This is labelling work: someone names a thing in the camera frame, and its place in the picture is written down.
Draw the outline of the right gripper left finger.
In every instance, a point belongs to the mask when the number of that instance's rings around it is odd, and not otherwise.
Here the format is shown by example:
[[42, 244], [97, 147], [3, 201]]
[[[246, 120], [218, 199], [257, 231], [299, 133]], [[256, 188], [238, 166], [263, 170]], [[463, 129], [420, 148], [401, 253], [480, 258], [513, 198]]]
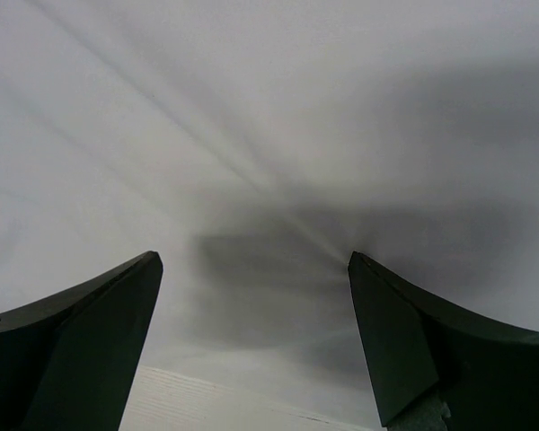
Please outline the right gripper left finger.
[[147, 251], [0, 313], [0, 430], [117, 430], [163, 276]]

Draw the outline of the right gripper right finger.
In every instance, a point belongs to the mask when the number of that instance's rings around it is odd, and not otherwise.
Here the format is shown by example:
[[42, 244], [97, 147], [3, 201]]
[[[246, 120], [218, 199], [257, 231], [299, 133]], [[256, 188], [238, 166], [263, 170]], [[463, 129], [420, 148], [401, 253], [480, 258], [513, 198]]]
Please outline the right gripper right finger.
[[388, 430], [539, 430], [539, 332], [471, 312], [367, 255], [351, 297]]

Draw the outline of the white t-shirt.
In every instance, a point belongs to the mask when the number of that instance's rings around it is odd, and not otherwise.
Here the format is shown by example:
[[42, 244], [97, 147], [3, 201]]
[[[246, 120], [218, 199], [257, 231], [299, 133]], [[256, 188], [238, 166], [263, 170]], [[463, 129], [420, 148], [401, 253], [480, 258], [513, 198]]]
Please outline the white t-shirt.
[[365, 427], [353, 251], [539, 330], [539, 1], [0, 1], [0, 312], [147, 250], [145, 365]]

